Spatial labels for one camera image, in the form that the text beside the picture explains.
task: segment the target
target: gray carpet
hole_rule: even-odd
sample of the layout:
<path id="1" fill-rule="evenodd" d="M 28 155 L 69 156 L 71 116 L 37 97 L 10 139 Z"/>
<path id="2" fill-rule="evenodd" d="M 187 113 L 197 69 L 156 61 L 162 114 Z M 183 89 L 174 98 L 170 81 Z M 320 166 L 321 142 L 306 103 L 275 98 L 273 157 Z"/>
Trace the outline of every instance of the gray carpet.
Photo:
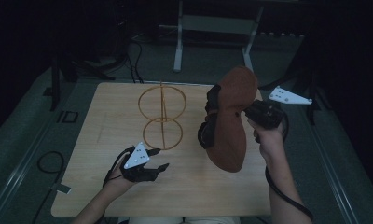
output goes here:
<path id="1" fill-rule="evenodd" d="M 256 39 L 251 57 L 261 85 L 285 73 L 299 43 L 300 39 L 286 36 L 259 36 Z M 144 43 L 142 49 L 138 71 L 145 81 L 214 84 L 230 68 L 242 64 L 242 52 L 238 48 L 185 45 L 182 71 L 174 73 L 174 43 Z M 130 55 L 133 62 L 138 53 L 138 46 L 132 44 Z M 116 82 L 131 82 L 128 65 L 109 71 L 108 75 L 116 77 Z M 28 148 L 35 147 L 35 153 L 31 155 L 27 175 L 18 190 L 10 195 L 10 203 L 4 204 L 0 223 L 32 222 L 56 176 L 40 172 L 36 162 L 52 150 L 61 152 L 68 162 L 100 82 L 89 74 L 81 74 L 75 85 L 63 82 L 62 104 L 56 111 L 49 112 L 50 99 L 42 96 L 50 83 L 50 73 L 46 72 L 3 125 L 0 130 L 0 192 Z M 283 87 L 290 88 L 292 84 L 292 81 L 287 82 Z M 262 91 L 262 94 L 267 97 L 269 93 Z M 314 213 L 315 223 L 373 223 L 373 188 L 336 115 L 324 106 L 320 108 L 315 112 L 316 125 L 311 126 L 305 115 L 305 106 L 283 106 L 291 123 L 285 147 L 297 189 Z M 76 123 L 57 122 L 61 111 L 78 112 Z M 45 134 L 35 138 L 43 130 Z M 56 155 L 49 155 L 43 164 L 46 169 L 57 170 L 60 160 Z M 53 200 L 54 193 L 44 203 L 36 223 L 70 222 L 69 217 L 50 214 Z M 345 203 L 352 211 L 344 211 Z M 270 217 L 243 217 L 242 223 L 264 223 L 262 220 L 270 223 Z"/>

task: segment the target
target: black device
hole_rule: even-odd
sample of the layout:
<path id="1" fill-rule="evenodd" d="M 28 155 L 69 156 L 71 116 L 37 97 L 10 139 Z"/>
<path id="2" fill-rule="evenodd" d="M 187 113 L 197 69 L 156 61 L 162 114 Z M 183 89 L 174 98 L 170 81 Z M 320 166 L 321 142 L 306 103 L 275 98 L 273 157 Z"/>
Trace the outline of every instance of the black device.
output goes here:
<path id="1" fill-rule="evenodd" d="M 244 109 L 245 116 L 260 125 L 264 129 L 274 129 L 279 127 L 285 112 L 279 105 L 268 101 L 254 100 L 254 102 Z"/>

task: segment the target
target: table top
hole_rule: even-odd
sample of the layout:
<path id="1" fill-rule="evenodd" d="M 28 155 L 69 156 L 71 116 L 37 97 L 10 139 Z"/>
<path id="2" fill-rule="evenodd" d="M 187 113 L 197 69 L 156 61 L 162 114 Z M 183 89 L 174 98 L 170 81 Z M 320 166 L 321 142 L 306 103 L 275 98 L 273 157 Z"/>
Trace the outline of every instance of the table top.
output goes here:
<path id="1" fill-rule="evenodd" d="M 212 86 L 169 85 L 139 98 L 157 84 L 102 83 L 98 86 L 85 118 L 62 184 L 69 194 L 57 193 L 51 213 L 75 217 L 101 189 L 104 177 L 124 149 L 144 142 L 143 129 L 165 115 L 169 122 L 151 122 L 145 130 L 147 144 L 163 148 L 145 168 L 169 163 L 155 182 L 135 185 L 106 210 L 109 217 L 205 217 L 256 216 L 269 214 L 269 187 L 264 176 L 265 162 L 253 136 L 253 128 L 242 119 L 247 134 L 247 152 L 242 169 L 228 173 L 217 168 L 200 146 L 197 132 L 204 121 L 206 92 Z M 160 95 L 165 101 L 161 103 Z"/>

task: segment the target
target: wooden table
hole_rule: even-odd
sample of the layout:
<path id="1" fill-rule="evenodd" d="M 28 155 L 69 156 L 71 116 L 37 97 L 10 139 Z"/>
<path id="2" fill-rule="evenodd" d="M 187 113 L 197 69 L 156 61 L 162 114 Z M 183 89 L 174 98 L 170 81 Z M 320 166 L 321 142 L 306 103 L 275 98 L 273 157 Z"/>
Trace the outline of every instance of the wooden table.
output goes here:
<path id="1" fill-rule="evenodd" d="M 97 88 L 88 115 L 76 141 L 62 184 L 69 194 L 57 193 L 52 205 L 55 217 L 74 217 L 100 190 L 104 176 L 117 155 L 143 141 L 149 122 L 140 112 L 141 94 L 154 84 L 103 83 Z M 142 182 L 115 200 L 106 210 L 109 217 L 204 217 L 255 216 L 269 214 L 269 187 L 264 177 L 265 162 L 254 141 L 247 118 L 242 119 L 247 134 L 247 153 L 242 169 L 228 173 L 217 168 L 197 139 L 205 117 L 206 92 L 211 86 L 173 85 L 186 96 L 186 110 L 176 121 L 182 126 L 180 144 L 162 150 L 145 168 L 169 163 L 155 182 Z M 184 105 L 182 95 L 163 89 L 166 114 L 175 117 Z M 160 117 L 160 89 L 141 100 L 142 111 Z M 165 144 L 169 147 L 180 136 L 175 122 L 164 123 Z M 148 125 L 146 139 L 162 147 L 159 122 Z"/>

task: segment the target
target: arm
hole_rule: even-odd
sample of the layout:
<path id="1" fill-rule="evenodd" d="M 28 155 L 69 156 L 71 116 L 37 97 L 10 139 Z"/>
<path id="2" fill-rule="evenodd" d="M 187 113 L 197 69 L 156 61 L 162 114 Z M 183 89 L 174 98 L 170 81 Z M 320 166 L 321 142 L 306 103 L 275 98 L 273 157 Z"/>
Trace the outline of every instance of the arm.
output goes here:
<path id="1" fill-rule="evenodd" d="M 286 196 L 303 205 L 297 193 L 294 178 L 292 177 L 285 156 L 281 131 L 277 129 L 265 130 L 251 120 L 249 120 L 249 123 L 255 129 L 255 134 L 259 135 L 259 150 L 262 157 L 265 159 L 273 182 Z M 272 188 L 269 188 L 269 198 L 273 223 L 311 223 L 308 216 L 282 199 Z"/>
<path id="2" fill-rule="evenodd" d="M 120 175 L 119 165 L 111 174 L 110 178 Z M 94 223 L 98 220 L 105 209 L 110 205 L 112 201 L 123 195 L 129 188 L 131 188 L 135 183 L 129 180 L 118 177 L 109 180 L 105 186 L 96 194 L 96 196 L 85 206 L 85 208 L 78 214 L 76 219 L 72 222 L 77 223 Z"/>

